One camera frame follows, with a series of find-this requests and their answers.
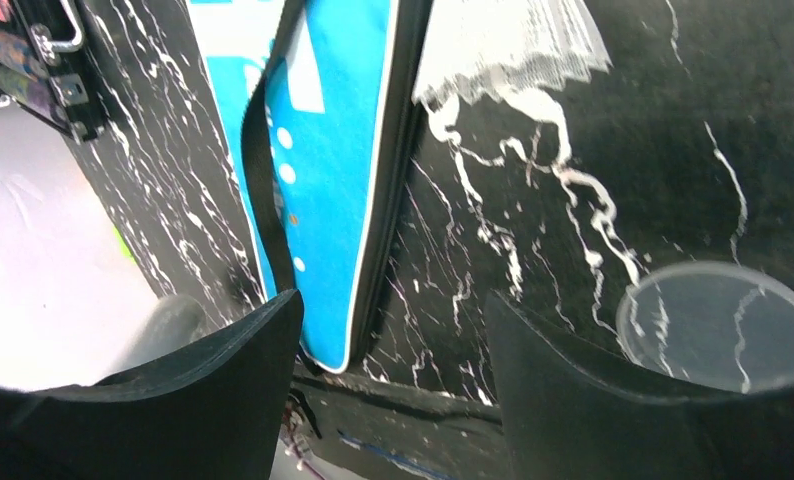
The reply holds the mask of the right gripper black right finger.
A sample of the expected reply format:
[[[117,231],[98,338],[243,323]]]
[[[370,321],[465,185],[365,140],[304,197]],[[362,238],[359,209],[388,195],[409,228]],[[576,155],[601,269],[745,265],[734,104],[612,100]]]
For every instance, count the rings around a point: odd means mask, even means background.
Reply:
[[[483,308],[519,479],[794,479],[794,385],[739,394],[636,366],[505,295]]]

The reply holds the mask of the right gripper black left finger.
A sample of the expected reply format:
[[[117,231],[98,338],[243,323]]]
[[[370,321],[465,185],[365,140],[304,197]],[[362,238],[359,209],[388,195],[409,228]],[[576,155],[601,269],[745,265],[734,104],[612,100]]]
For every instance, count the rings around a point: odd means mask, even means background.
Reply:
[[[301,334],[287,290],[92,386],[0,388],[0,479],[266,479]]]

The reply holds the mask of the clear plastic tube lid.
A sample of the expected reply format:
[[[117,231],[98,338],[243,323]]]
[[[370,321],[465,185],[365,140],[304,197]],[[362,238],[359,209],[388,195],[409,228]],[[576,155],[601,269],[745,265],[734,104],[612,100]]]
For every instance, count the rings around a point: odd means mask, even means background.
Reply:
[[[690,261],[629,287],[616,310],[636,365],[748,394],[794,384],[794,291],[748,267]]]

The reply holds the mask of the white shuttlecock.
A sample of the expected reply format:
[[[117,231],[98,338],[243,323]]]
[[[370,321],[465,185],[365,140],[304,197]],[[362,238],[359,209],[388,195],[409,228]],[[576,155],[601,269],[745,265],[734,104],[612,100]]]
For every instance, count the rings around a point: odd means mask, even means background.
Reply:
[[[582,0],[435,1],[413,100],[474,103],[532,88],[561,91],[611,65]]]

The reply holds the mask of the white shuttlecock tube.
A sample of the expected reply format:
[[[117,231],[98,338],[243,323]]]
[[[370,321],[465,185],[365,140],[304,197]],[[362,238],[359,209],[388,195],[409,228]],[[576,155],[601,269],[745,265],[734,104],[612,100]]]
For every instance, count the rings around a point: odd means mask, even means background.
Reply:
[[[190,296],[177,294],[161,298],[100,384],[113,382],[127,370],[188,345],[206,318],[203,307]]]

